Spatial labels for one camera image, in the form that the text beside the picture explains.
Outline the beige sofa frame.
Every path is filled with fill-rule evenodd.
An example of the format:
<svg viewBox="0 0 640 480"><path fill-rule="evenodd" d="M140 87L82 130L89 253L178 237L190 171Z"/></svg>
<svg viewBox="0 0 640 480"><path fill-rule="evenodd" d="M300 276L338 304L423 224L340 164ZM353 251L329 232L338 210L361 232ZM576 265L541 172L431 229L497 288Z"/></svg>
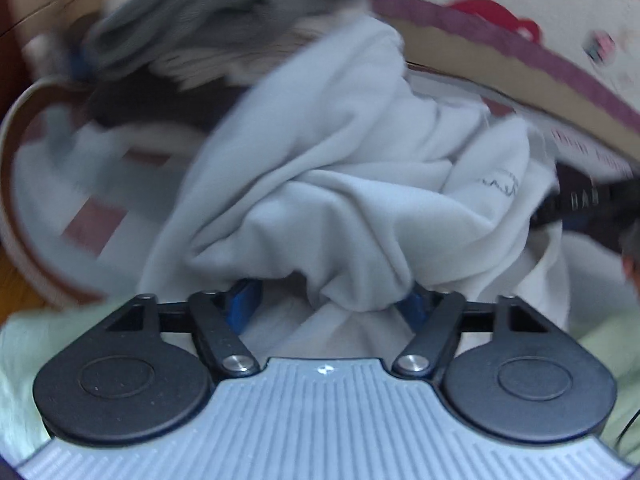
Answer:
<svg viewBox="0 0 640 480"><path fill-rule="evenodd" d="M126 281L101 258L126 217L88 187L99 165L85 111L89 92L41 79L1 124L1 241L27 283L49 304L115 297Z"/></svg>

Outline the dark brown folded garment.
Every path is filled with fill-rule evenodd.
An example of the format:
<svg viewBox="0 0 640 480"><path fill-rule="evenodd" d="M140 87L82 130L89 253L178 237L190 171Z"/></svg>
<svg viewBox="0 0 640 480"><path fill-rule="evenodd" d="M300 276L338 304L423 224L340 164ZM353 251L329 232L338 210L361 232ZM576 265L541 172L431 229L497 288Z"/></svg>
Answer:
<svg viewBox="0 0 640 480"><path fill-rule="evenodd" d="M143 74L117 82L101 82L88 99L92 118L112 128L133 122L175 122L209 132L247 92L221 79L188 90L171 81Z"/></svg>

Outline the white fleece garment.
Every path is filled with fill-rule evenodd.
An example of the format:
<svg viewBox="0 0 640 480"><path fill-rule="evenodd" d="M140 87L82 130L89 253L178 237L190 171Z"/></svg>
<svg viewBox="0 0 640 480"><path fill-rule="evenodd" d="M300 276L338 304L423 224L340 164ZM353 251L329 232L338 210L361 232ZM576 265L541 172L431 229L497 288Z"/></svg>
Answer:
<svg viewBox="0 0 640 480"><path fill-rule="evenodd" d="M257 359L391 360L413 286L523 298L559 327L570 288L557 226L529 220L556 185L542 136L482 103L415 96L401 40L364 16L255 86L207 139L141 274L181 300L268 286L243 333Z"/></svg>

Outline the bear print sofa cover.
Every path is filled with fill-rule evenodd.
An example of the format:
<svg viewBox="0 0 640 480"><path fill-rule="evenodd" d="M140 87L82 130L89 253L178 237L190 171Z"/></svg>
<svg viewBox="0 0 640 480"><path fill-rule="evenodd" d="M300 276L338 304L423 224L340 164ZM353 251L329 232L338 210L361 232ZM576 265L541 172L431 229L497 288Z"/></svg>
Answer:
<svg viewBox="0 0 640 480"><path fill-rule="evenodd" d="M422 0L471 14L564 58L584 88L639 123L639 0Z"/></svg>

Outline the light green blanket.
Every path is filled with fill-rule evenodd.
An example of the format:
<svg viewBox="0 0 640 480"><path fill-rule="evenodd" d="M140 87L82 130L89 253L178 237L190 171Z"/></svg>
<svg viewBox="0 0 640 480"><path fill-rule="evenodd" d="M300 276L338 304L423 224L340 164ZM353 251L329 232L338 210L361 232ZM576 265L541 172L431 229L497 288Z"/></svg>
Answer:
<svg viewBox="0 0 640 480"><path fill-rule="evenodd" d="M21 463L49 441L32 400L32 383L52 356L102 321L118 304L66 311L17 312L1 327L1 455ZM613 374L617 401L603 442L631 463L639 461L639 310L607 318L579 339Z"/></svg>

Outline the grey folded garment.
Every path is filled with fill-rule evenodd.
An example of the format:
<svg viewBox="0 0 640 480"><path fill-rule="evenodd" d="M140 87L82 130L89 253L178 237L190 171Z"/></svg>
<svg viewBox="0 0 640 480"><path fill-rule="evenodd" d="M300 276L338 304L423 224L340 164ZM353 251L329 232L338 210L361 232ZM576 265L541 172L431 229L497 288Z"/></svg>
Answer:
<svg viewBox="0 0 640 480"><path fill-rule="evenodd" d="M119 79L180 49L244 49L352 0L128 0L91 29L98 74Z"/></svg>

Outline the cream folded garment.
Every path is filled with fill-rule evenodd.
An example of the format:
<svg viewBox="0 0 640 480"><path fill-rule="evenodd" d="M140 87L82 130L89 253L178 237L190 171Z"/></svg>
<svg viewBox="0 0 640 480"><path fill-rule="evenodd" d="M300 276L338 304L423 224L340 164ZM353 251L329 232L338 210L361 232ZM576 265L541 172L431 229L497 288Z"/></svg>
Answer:
<svg viewBox="0 0 640 480"><path fill-rule="evenodd" d="M182 49L157 58L149 69L178 84L180 91L217 79L223 79L230 86L252 86L316 39L314 35L293 32L255 49Z"/></svg>

